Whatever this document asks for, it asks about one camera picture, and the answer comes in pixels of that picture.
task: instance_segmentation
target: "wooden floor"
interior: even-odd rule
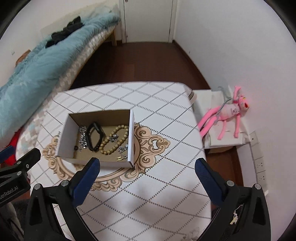
[[[177,44],[104,43],[85,64],[71,89],[116,82],[181,82],[191,89],[209,89],[205,79]],[[208,154],[207,162],[225,180],[242,185],[236,149]]]

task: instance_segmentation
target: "cardboard box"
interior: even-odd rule
[[[125,146],[128,144],[128,150],[123,152],[123,155],[127,155],[128,158],[118,161],[117,158],[121,154],[116,150],[111,155],[104,155],[100,151],[92,152],[88,148],[82,148],[74,150],[75,146],[79,146],[80,139],[80,126],[88,127],[91,123],[97,122],[103,129],[106,136],[119,125],[125,125],[129,127],[128,138],[122,144]],[[121,129],[117,132],[119,140],[123,137],[125,129]],[[57,156],[65,161],[73,164],[85,165],[92,157],[96,157],[100,160],[101,167],[126,167],[131,168],[134,166],[134,115],[132,110],[103,110],[95,112],[73,113],[69,114],[66,118],[63,130],[60,134],[59,144],[57,147]],[[99,134],[96,131],[91,133],[91,141],[93,146],[97,144],[99,140]],[[104,150],[110,150],[115,146],[115,142],[109,142],[105,145]]]

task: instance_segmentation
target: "pink plush toy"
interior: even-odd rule
[[[223,127],[220,135],[218,136],[218,140],[221,140],[224,136],[225,129],[226,129],[226,120],[232,118],[236,115],[236,127],[234,132],[234,137],[239,137],[239,124],[240,124],[240,118],[241,118],[241,112],[247,111],[249,108],[249,105],[247,103],[246,97],[243,95],[238,95],[238,92],[240,91],[241,87],[235,86],[234,93],[233,93],[233,103],[232,104],[223,104],[222,106],[210,109],[205,116],[201,119],[201,121],[198,123],[198,128],[201,130],[203,125],[206,123],[207,120],[208,123],[204,126],[204,128],[200,131],[200,136],[203,138],[210,128],[215,124],[217,121],[223,121]]]

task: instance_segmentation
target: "wall switch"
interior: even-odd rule
[[[258,137],[256,135],[256,132],[253,131],[251,134],[250,134],[250,144],[251,146],[255,146],[256,144],[258,144],[259,141],[258,141]]]
[[[254,161],[256,173],[265,171],[263,157]]]
[[[252,151],[253,160],[257,160],[263,157],[260,143],[256,144],[255,146],[252,146],[251,151]]]
[[[264,191],[266,191],[267,189],[266,171],[256,173],[256,176],[257,176],[257,183],[261,185]]]

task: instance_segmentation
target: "blue gripper pad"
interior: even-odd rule
[[[223,192],[209,169],[214,172],[203,158],[195,161],[195,173],[211,199],[211,202],[217,206],[221,206],[224,201]]]
[[[73,176],[71,179],[71,185],[69,186],[69,192],[73,198],[72,204],[75,208],[83,204],[99,173],[100,161],[93,157],[81,171],[78,171]]]
[[[11,155],[15,153],[15,148],[13,146],[6,147],[0,152],[0,163],[5,162]]]

